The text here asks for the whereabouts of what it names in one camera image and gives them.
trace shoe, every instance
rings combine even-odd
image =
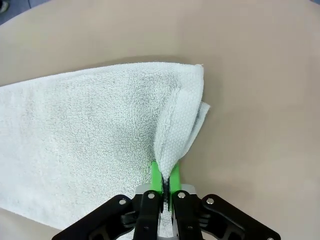
[[[9,8],[9,3],[7,1],[2,1],[2,6],[0,8],[0,14],[4,13],[7,11]]]

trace beige table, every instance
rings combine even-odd
[[[212,108],[183,181],[284,240],[317,240],[319,26],[308,0],[53,0],[0,26],[0,84],[127,62],[203,64]],[[19,217],[0,216],[28,239]],[[38,239],[55,232],[32,234],[43,231]]]

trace gray floor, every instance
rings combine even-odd
[[[15,16],[34,8],[40,4],[48,2],[49,0],[6,0],[10,3],[9,9],[0,14],[0,25]]]

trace towel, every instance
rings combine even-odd
[[[201,65],[149,62],[0,87],[0,207],[64,229],[132,198],[154,160],[168,179],[209,109],[203,77]],[[172,236],[169,213],[161,222]]]

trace silver screw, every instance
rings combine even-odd
[[[214,202],[215,202],[215,200],[213,200],[212,198],[208,198],[208,199],[206,200],[206,203],[207,203],[207,204],[214,204]]]
[[[121,200],[119,201],[119,204],[120,204],[120,205],[123,205],[123,204],[126,204],[126,202],[127,202],[126,200],[121,199]]]
[[[180,199],[184,199],[185,196],[186,196],[186,195],[185,195],[183,192],[179,192],[179,193],[178,193],[178,197],[179,197]]]
[[[153,199],[154,197],[155,197],[155,195],[153,193],[148,194],[148,198]]]

